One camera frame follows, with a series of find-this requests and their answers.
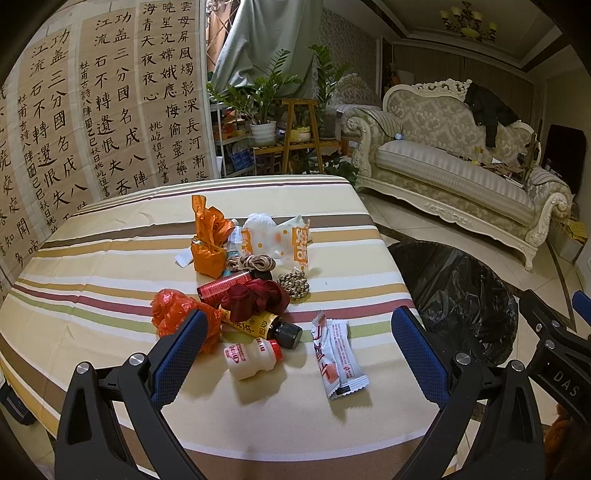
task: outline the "red scrunchie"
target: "red scrunchie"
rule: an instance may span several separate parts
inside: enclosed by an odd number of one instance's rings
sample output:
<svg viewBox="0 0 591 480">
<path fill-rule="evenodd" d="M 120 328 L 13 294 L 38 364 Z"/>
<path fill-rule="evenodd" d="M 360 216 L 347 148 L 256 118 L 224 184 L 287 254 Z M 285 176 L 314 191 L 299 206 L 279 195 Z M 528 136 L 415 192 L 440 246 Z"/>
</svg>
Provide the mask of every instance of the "red scrunchie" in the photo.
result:
<svg viewBox="0 0 591 480">
<path fill-rule="evenodd" d="M 232 323 L 240 323 L 265 310 L 280 315 L 289 303 L 290 296 L 281 285 L 256 278 L 230 287 L 221 306 L 230 311 Z"/>
</svg>

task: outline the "white flower pot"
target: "white flower pot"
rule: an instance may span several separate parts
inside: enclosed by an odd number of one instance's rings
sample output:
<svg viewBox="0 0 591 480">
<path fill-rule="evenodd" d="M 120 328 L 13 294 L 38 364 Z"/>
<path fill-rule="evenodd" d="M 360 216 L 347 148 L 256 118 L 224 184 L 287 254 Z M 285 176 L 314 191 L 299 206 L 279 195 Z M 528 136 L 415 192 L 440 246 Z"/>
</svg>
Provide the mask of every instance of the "white flower pot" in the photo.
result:
<svg viewBox="0 0 591 480">
<path fill-rule="evenodd" d="M 255 145 L 260 147 L 275 145 L 276 129 L 277 122 L 275 121 L 262 125 L 251 125 L 252 136 L 255 140 Z"/>
</svg>

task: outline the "striped tablecloth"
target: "striped tablecloth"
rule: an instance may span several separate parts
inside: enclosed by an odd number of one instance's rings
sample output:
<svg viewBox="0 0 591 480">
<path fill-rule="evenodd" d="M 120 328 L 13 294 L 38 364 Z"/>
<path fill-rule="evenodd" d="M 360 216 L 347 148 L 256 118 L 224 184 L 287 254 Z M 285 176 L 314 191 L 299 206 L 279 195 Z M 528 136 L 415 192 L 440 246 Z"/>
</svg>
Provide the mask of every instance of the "striped tablecloth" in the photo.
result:
<svg viewBox="0 0 591 480">
<path fill-rule="evenodd" d="M 191 195 L 227 218 L 265 212 L 310 219 L 311 294 L 285 318 L 304 329 L 270 372 L 237 382 L 220 354 L 202 355 L 163 408 L 191 458 L 212 479 L 392 478 L 431 423 L 428 403 L 390 332 L 410 295 L 363 203 L 344 179 L 273 176 L 204 181 L 109 199 L 71 217 L 37 252 L 0 310 L 0 364 L 53 435 L 73 370 L 120 365 L 157 341 L 150 301 L 161 288 L 194 294 L 211 279 L 174 262 L 194 233 Z M 355 356 L 370 379 L 328 401 L 310 321 L 323 309 L 349 319 Z M 225 331 L 222 343 L 249 341 Z M 122 405 L 129 447 L 151 465 Z"/>
</svg>

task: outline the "calligraphy scroll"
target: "calligraphy scroll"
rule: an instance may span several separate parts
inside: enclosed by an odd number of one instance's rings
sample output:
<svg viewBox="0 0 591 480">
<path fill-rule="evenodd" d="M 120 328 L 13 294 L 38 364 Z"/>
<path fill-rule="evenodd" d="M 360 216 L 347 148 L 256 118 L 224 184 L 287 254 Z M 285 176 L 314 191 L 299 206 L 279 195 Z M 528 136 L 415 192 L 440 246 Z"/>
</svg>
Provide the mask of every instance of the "calligraphy scroll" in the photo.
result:
<svg viewBox="0 0 591 480">
<path fill-rule="evenodd" d="M 193 1 L 82 2 L 35 35 L 0 90 L 2 300 L 86 205 L 215 176 L 199 45 Z"/>
<path fill-rule="evenodd" d="M 152 187 L 135 88 L 135 9 L 82 23 L 79 73 L 89 155 L 104 197 Z"/>
<path fill-rule="evenodd" d="M 194 2 L 147 2 L 140 11 L 139 91 L 160 182 L 204 180 Z"/>
</svg>

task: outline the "tiled floor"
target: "tiled floor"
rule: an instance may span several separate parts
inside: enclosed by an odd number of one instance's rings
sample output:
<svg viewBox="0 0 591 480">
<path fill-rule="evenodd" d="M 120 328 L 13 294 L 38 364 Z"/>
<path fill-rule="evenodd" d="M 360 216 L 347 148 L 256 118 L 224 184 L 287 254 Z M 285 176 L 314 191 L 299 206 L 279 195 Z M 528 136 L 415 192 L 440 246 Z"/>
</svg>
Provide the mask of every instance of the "tiled floor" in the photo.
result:
<svg viewBox="0 0 591 480">
<path fill-rule="evenodd" d="M 440 220 L 438 217 L 422 213 L 404 202 L 390 199 L 373 192 L 362 192 L 362 198 L 367 210 L 375 223 L 394 230 L 398 237 L 409 236 L 414 239 L 430 240 L 451 245 L 464 250 L 491 267 L 504 281 L 519 290 L 534 290 L 549 306 L 569 317 L 569 308 L 565 299 L 563 286 L 558 269 L 547 244 L 538 250 L 534 259 L 534 268 L 526 271 L 519 252 L 510 249 L 499 242 L 484 236 L 471 234 L 456 225 Z M 395 240 L 382 235 L 387 245 Z M 569 295 L 581 289 L 574 267 L 557 257 Z M 575 312 L 574 323 L 577 333 L 587 338 L 591 327 Z M 517 338 L 514 343 L 512 358 L 517 358 L 527 364 L 537 344 L 537 336 L 527 325 L 523 317 L 519 317 Z M 533 384 L 534 392 L 540 410 L 542 423 L 551 424 L 556 417 L 556 402 L 540 387 Z M 17 438 L 31 459 L 36 463 L 53 466 L 53 450 L 43 427 L 36 423 L 31 427 L 17 424 L 10 415 L 3 410 L 5 417 L 11 424 Z M 479 422 L 471 420 L 466 434 L 460 444 L 458 457 L 460 465 L 472 446 Z"/>
</svg>

